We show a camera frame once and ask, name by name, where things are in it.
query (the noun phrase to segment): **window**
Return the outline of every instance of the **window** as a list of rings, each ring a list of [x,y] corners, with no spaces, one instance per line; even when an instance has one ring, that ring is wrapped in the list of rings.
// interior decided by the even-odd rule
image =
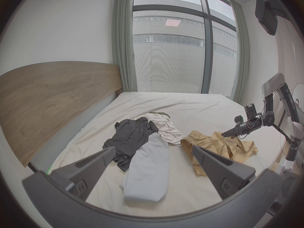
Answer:
[[[134,0],[138,91],[209,92],[230,97],[237,60],[234,16],[228,2],[208,0],[208,4],[210,15],[203,11],[201,0]],[[206,17],[212,19],[210,31],[205,31]],[[212,33],[213,41],[209,37],[207,43],[205,33]],[[204,75],[205,49],[212,44],[213,63],[208,65],[212,72]],[[208,81],[203,92],[203,82]]]

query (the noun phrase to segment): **headboard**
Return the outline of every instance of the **headboard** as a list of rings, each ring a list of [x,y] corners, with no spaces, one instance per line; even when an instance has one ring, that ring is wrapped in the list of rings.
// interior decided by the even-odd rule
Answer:
[[[23,66],[0,76],[0,125],[26,166],[61,127],[121,88],[117,65],[59,61]]]

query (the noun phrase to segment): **curtain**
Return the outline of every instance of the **curtain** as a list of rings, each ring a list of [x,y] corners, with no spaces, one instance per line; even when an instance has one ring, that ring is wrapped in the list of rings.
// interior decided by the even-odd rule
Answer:
[[[122,91],[137,91],[133,50],[133,0],[114,0],[112,14],[113,64],[119,66]]]
[[[249,34],[242,6],[230,0],[237,28],[237,71],[230,99],[240,104],[244,96],[249,72]]]

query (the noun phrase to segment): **mattress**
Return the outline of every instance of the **mattress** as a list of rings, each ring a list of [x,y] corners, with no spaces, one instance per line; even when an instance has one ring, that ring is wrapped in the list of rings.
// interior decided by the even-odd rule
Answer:
[[[115,134],[116,122],[134,119],[150,111],[169,114],[175,127],[184,136],[192,130],[209,136],[215,131],[224,132],[235,126],[235,116],[246,116],[241,105],[222,95],[124,92],[70,141],[51,170],[100,151],[103,143]],[[280,154],[280,133],[274,127],[262,127],[248,135],[246,140],[255,142],[258,153],[253,154],[244,164],[254,167],[258,175]],[[209,178],[195,175],[181,147],[169,144],[169,162],[168,192],[160,202],[123,200],[123,191],[119,185],[125,173],[113,161],[86,202],[112,212],[153,217],[185,214],[221,201]]]

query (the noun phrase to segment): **pile of clothes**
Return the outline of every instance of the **pile of clothes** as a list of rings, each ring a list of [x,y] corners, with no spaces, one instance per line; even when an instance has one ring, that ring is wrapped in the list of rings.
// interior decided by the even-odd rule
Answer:
[[[183,135],[164,112],[125,119],[115,128],[116,134],[104,143],[103,149],[114,146],[113,160],[121,170],[129,169],[120,185],[123,199],[162,200],[169,183],[168,143],[181,146]]]
[[[240,163],[258,152],[253,141],[224,138],[221,132],[207,136],[192,131],[184,138],[164,112],[149,112],[134,120],[125,119],[116,123],[115,128],[116,134],[104,143],[103,149],[114,146],[116,155],[113,160],[121,170],[128,170],[120,184],[125,200],[157,202],[165,198],[169,183],[168,143],[182,147],[195,174],[202,176],[206,173],[191,153],[193,146],[207,148]]]

